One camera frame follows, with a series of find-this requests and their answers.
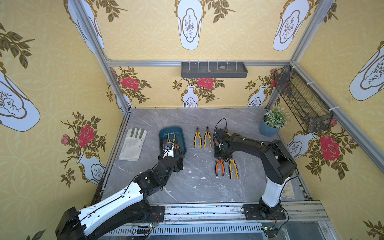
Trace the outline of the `teal plastic storage box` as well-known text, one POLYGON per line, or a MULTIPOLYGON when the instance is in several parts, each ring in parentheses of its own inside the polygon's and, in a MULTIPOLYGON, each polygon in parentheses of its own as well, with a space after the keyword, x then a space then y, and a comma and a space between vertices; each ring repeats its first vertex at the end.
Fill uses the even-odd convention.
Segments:
POLYGON ((161 155, 173 155, 184 158, 187 153, 184 132, 179 126, 163 128, 159 131, 159 146, 161 155))

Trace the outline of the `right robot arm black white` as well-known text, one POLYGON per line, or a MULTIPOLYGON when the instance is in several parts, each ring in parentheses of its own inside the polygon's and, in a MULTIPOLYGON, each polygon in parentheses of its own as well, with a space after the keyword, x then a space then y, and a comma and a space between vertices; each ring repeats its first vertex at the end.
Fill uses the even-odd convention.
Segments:
POLYGON ((285 145, 279 141, 264 142, 246 138, 240 134, 229 135, 223 129, 216 130, 214 156, 219 162, 234 163, 233 153, 244 152, 259 158, 267 177, 265 191, 259 201, 260 211, 271 214, 281 206, 281 195, 287 182, 293 179, 297 164, 285 145))

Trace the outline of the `yellow black pliers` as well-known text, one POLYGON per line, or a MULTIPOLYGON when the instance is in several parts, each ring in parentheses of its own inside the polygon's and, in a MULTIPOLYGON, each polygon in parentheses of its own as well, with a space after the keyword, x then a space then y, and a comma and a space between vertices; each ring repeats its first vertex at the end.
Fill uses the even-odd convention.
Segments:
POLYGON ((194 147, 200 147, 202 148, 202 137, 201 137, 201 131, 199 127, 196 127, 195 136, 194 136, 194 147))
POLYGON ((209 126, 206 127, 204 134, 204 147, 212 147, 212 137, 209 126))
POLYGON ((235 159, 230 159, 229 161, 229 174, 230 174, 230 179, 236 178, 239 179, 239 172, 238 172, 238 167, 236 164, 235 159))

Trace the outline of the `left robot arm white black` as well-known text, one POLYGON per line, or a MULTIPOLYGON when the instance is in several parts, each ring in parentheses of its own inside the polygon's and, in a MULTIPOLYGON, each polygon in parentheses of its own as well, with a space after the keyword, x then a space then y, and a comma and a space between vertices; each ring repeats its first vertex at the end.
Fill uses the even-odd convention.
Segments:
POLYGON ((121 191, 87 208, 65 211, 55 235, 58 240, 97 240, 126 224, 151 214, 147 197, 161 191, 173 172, 183 170, 181 150, 165 150, 158 163, 134 177, 121 191))

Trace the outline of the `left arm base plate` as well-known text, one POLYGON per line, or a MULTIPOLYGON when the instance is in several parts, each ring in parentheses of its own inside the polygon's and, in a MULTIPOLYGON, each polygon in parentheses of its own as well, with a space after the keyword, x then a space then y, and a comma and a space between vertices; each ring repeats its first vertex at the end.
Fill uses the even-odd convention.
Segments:
POLYGON ((151 208, 144 213, 142 221, 149 221, 152 223, 162 223, 165 217, 164 206, 151 206, 151 208))

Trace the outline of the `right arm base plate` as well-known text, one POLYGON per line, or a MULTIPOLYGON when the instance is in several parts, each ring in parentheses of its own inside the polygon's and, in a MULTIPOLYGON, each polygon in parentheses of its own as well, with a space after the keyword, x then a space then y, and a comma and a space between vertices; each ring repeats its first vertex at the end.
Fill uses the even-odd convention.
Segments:
POLYGON ((273 208, 265 204, 246 204, 243 205, 242 212, 246 216, 247 221, 251 220, 286 220, 287 216, 281 204, 273 208))

